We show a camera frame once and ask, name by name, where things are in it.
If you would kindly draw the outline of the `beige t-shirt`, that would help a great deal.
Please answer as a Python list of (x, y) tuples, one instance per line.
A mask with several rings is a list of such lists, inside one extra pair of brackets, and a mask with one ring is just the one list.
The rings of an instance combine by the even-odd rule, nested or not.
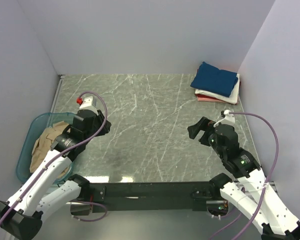
[(69, 124), (65, 121), (60, 121), (53, 124), (52, 127), (47, 127), (44, 129), (40, 137), (35, 141), (31, 152), (32, 158), (29, 167), (30, 173), (34, 173), (37, 170), (37, 168), (45, 159), (56, 137), (61, 135), (68, 125)]

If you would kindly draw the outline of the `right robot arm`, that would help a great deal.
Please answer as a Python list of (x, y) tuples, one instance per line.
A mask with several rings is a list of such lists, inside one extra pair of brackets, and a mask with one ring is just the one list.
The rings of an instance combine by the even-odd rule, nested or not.
[(241, 190), (226, 174), (210, 180), (213, 192), (234, 205), (254, 225), (263, 240), (300, 240), (300, 219), (283, 203), (269, 184), (261, 165), (240, 147), (234, 116), (214, 122), (202, 117), (187, 128), (190, 139), (203, 132), (199, 142), (211, 147), (222, 165), (243, 186)]

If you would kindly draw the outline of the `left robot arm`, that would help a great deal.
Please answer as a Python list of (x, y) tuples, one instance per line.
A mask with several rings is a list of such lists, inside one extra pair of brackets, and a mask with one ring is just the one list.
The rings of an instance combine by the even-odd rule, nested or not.
[(21, 188), (7, 201), (0, 200), (0, 229), (19, 240), (32, 240), (43, 223), (67, 202), (91, 205), (90, 182), (74, 174), (47, 194), (58, 176), (69, 167), (94, 138), (110, 131), (108, 113), (81, 109), (58, 135), (46, 157)]

